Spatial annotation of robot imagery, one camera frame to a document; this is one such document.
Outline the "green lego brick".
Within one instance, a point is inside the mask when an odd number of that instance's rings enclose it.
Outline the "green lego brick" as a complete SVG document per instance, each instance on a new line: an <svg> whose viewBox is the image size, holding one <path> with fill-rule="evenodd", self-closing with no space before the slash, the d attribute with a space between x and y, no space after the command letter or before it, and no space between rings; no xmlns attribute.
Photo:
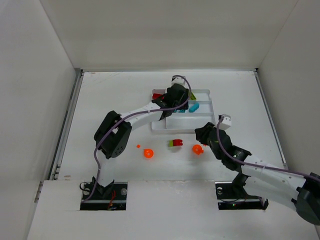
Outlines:
<svg viewBox="0 0 320 240"><path fill-rule="evenodd" d="M190 101L196 101L197 100L197 98L195 97L195 95L192 92L189 93L189 100Z"/></svg>

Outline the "red wedge lego brick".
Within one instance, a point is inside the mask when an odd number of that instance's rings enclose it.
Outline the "red wedge lego brick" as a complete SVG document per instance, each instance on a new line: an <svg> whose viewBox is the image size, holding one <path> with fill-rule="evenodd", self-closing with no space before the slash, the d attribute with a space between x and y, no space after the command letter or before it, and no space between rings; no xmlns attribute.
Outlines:
<svg viewBox="0 0 320 240"><path fill-rule="evenodd" d="M153 94L152 94L152 99L155 100L155 99L160 98L160 97L162 97L162 96L163 96L163 94L153 93Z"/></svg>

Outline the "teal stepped lego brick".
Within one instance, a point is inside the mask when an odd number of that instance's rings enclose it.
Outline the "teal stepped lego brick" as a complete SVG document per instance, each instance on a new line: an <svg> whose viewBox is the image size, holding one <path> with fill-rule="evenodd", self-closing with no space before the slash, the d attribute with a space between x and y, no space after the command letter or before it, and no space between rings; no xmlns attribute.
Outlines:
<svg viewBox="0 0 320 240"><path fill-rule="evenodd" d="M197 111L200 107L200 104L198 102L196 102L194 105L190 106L188 109L189 113L194 113L195 111Z"/></svg>

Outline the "red flower lego brick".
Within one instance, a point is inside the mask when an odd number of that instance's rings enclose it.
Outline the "red flower lego brick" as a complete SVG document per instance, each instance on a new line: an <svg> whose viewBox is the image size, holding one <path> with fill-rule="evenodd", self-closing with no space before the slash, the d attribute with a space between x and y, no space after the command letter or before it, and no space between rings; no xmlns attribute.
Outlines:
<svg viewBox="0 0 320 240"><path fill-rule="evenodd" d="M173 139L172 140L172 146L173 147L181 147L181 146L183 146L183 140L182 139Z"/></svg>

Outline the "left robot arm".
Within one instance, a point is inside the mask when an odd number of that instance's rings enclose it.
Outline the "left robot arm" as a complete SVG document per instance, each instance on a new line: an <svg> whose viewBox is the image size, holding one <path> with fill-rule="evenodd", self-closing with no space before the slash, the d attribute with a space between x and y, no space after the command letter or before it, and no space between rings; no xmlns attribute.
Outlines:
<svg viewBox="0 0 320 240"><path fill-rule="evenodd" d="M93 156L97 164L97 174L93 178L94 192L99 182L102 164L98 159L101 151L106 159L118 157L126 148L132 131L152 122L161 121L173 114L175 110L184 109L189 104L191 87L174 83L160 97L151 100L147 105L126 113L110 111L94 134L95 149Z"/></svg>

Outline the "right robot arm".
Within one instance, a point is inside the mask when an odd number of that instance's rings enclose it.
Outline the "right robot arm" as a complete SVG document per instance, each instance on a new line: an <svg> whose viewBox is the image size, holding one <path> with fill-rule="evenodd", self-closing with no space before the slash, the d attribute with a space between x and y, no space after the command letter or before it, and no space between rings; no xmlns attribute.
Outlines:
<svg viewBox="0 0 320 240"><path fill-rule="evenodd" d="M220 125L211 122L194 130L195 138L210 147L215 158L230 171L237 194L265 198L294 210L308 223L320 224L320 176L281 169L259 160L234 145Z"/></svg>

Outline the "orange round lego right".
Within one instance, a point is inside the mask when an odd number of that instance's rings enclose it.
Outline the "orange round lego right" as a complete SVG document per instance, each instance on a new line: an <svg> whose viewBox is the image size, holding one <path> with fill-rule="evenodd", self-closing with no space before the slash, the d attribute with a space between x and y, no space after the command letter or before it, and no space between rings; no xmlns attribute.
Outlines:
<svg viewBox="0 0 320 240"><path fill-rule="evenodd" d="M199 144L195 144L193 147L192 147L192 152L196 155L202 155L204 153L204 149L202 148L201 145Z"/></svg>

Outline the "orange round lego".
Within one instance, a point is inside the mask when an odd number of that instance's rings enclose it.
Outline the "orange round lego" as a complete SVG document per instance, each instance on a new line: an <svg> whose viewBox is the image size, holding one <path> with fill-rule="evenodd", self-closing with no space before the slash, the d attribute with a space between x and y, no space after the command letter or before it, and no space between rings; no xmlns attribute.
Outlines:
<svg viewBox="0 0 320 240"><path fill-rule="evenodd" d="M153 158L154 156L154 151L150 148L145 148L143 150L143 156L146 158L146 159L151 159Z"/></svg>
<svg viewBox="0 0 320 240"><path fill-rule="evenodd" d="M192 152L196 155L202 155L204 153L204 149L202 148L201 145L199 144L195 144L193 147L192 147Z"/></svg>

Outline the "white compartment tray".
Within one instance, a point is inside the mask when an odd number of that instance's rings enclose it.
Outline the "white compartment tray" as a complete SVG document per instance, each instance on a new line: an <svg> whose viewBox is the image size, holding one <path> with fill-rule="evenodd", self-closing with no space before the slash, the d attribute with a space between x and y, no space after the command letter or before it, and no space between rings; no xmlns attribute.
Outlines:
<svg viewBox="0 0 320 240"><path fill-rule="evenodd" d="M208 122L215 123L215 114L211 92L208 89L194 89L195 100L189 101L189 107L198 104L195 112L179 110L171 116L151 123L151 131L157 134L193 134L194 129L201 128Z"/></svg>

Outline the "orange round lego left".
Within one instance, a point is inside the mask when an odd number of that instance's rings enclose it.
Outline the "orange round lego left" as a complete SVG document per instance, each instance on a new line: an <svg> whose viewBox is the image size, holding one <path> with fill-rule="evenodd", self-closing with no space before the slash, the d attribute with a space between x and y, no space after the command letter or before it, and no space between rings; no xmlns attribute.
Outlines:
<svg viewBox="0 0 320 240"><path fill-rule="evenodd" d="M153 158L154 156L154 151L150 148L145 148L143 150L143 156L146 158L146 159L151 159Z"/></svg>

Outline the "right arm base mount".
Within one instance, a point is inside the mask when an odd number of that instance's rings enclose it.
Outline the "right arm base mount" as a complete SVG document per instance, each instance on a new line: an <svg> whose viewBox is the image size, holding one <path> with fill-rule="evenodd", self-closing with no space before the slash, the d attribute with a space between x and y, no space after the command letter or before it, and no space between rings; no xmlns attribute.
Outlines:
<svg viewBox="0 0 320 240"><path fill-rule="evenodd" d="M219 210L266 210L269 201L248 194L244 187L249 177L238 173L233 181L216 181L215 193Z"/></svg>

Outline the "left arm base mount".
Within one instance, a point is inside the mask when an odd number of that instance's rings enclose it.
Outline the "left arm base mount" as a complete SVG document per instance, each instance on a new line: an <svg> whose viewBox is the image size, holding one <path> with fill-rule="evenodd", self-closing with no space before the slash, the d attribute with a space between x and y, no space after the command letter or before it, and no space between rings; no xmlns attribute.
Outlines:
<svg viewBox="0 0 320 240"><path fill-rule="evenodd" d="M91 182L81 182L79 185L82 191L80 210L81 211L125 211L127 208L127 182L115 182L114 180L106 186L99 183L96 185L90 199L86 200L92 193L96 179Z"/></svg>

